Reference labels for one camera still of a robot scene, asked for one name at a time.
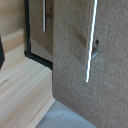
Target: gray carpet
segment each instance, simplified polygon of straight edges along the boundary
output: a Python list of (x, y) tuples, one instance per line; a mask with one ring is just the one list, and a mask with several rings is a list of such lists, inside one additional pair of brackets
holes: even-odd
[(37, 128), (96, 128), (75, 112), (56, 101)]

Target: door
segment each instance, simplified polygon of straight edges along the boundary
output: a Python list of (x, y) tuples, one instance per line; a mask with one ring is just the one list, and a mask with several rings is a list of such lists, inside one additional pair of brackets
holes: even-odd
[(86, 120), (127, 127), (128, 2), (99, 0), (89, 82), (83, 80), (90, 0), (55, 0), (53, 96)]

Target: wooden floor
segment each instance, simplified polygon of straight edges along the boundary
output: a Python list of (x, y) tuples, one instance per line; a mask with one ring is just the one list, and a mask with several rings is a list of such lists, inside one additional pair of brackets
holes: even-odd
[(52, 71), (26, 58), (23, 49), (6, 53), (0, 71), (0, 128), (35, 128), (55, 101)]

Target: floor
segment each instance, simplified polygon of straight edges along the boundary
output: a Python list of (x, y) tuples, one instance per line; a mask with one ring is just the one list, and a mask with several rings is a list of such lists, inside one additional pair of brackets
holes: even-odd
[(36, 128), (96, 128), (56, 101)]
[(52, 71), (24, 56), (21, 45), (0, 70), (0, 128), (35, 128), (55, 102)]

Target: black metal strip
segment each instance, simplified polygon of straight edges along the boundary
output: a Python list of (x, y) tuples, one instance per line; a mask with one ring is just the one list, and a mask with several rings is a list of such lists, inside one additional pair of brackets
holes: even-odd
[(25, 51), (25, 56), (32, 59), (46, 67), (53, 69), (53, 63), (43, 59), (33, 53), (31, 53), (31, 42), (30, 42), (30, 24), (29, 24), (29, 0), (25, 0), (25, 15), (26, 15), (26, 33), (27, 33), (27, 51)]
[(5, 57), (4, 57), (4, 51), (2, 47), (1, 37), (0, 37), (0, 68), (2, 67), (4, 63)]

